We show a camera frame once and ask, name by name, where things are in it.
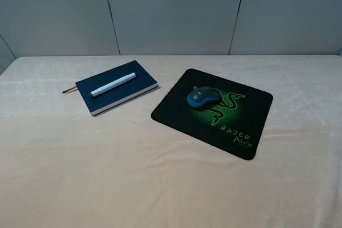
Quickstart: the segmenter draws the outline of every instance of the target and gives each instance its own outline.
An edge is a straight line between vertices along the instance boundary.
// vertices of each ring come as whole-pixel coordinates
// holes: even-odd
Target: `wireless mouse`
[[[205,104],[220,100],[221,94],[211,87],[198,88],[192,91],[186,98],[188,104],[195,109],[201,108]]]

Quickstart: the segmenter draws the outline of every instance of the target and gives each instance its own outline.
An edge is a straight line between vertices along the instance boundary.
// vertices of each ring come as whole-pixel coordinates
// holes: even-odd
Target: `white pen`
[[[124,84],[126,83],[127,81],[131,80],[135,78],[135,73],[131,73],[131,74],[128,74],[126,76],[123,76],[117,80],[114,80],[113,82],[111,83],[108,83],[107,85],[104,85],[94,91],[91,91],[90,92],[90,96],[91,97],[95,97],[95,96],[98,96],[100,95],[101,93],[104,93],[104,92],[107,92],[108,90],[111,90],[115,87],[117,87],[118,85],[121,85],[121,84]]]

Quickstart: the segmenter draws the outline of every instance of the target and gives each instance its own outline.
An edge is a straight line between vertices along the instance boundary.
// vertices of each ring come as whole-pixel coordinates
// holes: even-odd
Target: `dark blue notebook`
[[[133,72],[136,74],[134,79],[96,97],[90,96],[91,91]],[[137,61],[131,61],[117,68],[78,81],[76,86],[90,114],[94,116],[155,88],[157,82]]]

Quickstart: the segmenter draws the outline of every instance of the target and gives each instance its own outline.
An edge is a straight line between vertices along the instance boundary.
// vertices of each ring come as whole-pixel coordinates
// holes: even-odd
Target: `mouse pad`
[[[221,100],[200,109],[186,98],[200,87],[212,87]],[[245,160],[254,158],[273,96],[195,69],[188,69],[152,112],[151,117]]]

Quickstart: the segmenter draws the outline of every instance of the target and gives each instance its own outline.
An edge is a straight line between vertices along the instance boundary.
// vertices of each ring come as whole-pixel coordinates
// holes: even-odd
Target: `beige tablecloth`
[[[160,88],[97,117],[74,82],[137,60]],[[245,161],[157,123],[188,68],[274,96]],[[0,76],[1,228],[342,227],[342,57],[24,57]]]

